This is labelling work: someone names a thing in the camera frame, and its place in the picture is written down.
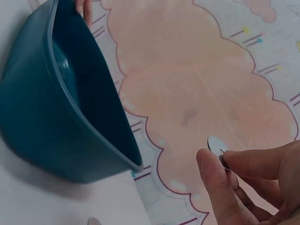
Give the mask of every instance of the white surface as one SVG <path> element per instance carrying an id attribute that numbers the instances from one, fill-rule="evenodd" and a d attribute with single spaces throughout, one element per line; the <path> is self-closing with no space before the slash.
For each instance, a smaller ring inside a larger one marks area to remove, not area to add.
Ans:
<path id="1" fill-rule="evenodd" d="M 31 8 L 0 0 L 0 77 L 11 44 Z M 90 185 L 70 184 L 22 161 L 0 138 L 0 224 L 150 225 L 130 172 Z"/>

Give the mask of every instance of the silver coin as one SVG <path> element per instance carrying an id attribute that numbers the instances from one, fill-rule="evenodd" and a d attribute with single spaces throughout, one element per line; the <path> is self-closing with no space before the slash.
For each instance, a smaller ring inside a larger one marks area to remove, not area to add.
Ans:
<path id="1" fill-rule="evenodd" d="M 97 218 L 90 217 L 88 220 L 88 225 L 101 225 L 101 223 Z"/>
<path id="2" fill-rule="evenodd" d="M 229 170 L 227 163 L 223 159 L 223 153 L 228 150 L 227 145 L 216 136 L 210 136 L 207 139 L 208 148 L 220 159 L 223 167 Z"/>

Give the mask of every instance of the finger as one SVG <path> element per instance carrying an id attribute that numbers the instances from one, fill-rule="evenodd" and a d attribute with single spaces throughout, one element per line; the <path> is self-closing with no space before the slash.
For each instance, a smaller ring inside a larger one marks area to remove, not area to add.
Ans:
<path id="1" fill-rule="evenodd" d="M 286 203 L 284 202 L 280 207 L 278 213 L 276 213 L 276 215 L 269 218 L 268 221 L 270 221 L 271 224 L 279 224 L 280 222 L 288 219 L 289 217 L 290 217 L 289 210 Z"/>
<path id="2" fill-rule="evenodd" d="M 270 214 L 268 211 L 256 206 L 253 201 L 249 198 L 247 193 L 240 187 L 239 181 L 236 177 L 236 175 L 232 171 L 226 171 L 227 177 L 230 182 L 230 185 L 237 195 L 237 197 L 240 199 L 242 204 L 248 209 L 248 211 L 254 215 L 259 222 L 268 220 L 273 215 Z"/>
<path id="3" fill-rule="evenodd" d="M 208 149 L 201 149 L 197 163 L 218 225 L 246 225 L 219 158 Z"/>
<path id="4" fill-rule="evenodd" d="M 226 151 L 225 162 L 238 176 L 245 178 L 277 180 L 280 163 L 295 142 L 267 150 Z"/>
<path id="5" fill-rule="evenodd" d="M 83 17 L 88 27 L 92 26 L 92 0 L 85 0 L 83 4 Z"/>
<path id="6" fill-rule="evenodd" d="M 266 200 L 268 203 L 279 209 L 284 202 L 278 180 L 257 180 L 241 178 L 248 185 L 250 185 L 257 194 Z"/>
<path id="7" fill-rule="evenodd" d="M 83 13 L 83 3 L 84 3 L 84 0 L 75 0 L 76 11 L 79 14 Z"/>

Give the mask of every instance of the hand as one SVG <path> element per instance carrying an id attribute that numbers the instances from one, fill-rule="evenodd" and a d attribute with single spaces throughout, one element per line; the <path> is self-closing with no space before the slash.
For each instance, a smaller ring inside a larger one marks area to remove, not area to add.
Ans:
<path id="1" fill-rule="evenodd" d="M 208 149 L 197 153 L 200 175 L 218 225 L 300 224 L 300 141 L 268 150 L 224 153 L 231 171 Z M 279 209 L 272 215 L 254 205 L 236 173 L 260 197 Z"/>
<path id="2" fill-rule="evenodd" d="M 74 0 L 76 10 L 79 14 L 83 14 L 83 18 L 90 28 L 92 26 L 92 0 Z"/>

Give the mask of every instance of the teal plastic bowl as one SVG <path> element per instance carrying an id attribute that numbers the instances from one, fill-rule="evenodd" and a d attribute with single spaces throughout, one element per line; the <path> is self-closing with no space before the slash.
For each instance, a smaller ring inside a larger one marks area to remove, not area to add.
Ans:
<path id="1" fill-rule="evenodd" d="M 29 16 L 0 82 L 0 128 L 17 155 L 70 181 L 143 169 L 105 59 L 72 0 Z"/>

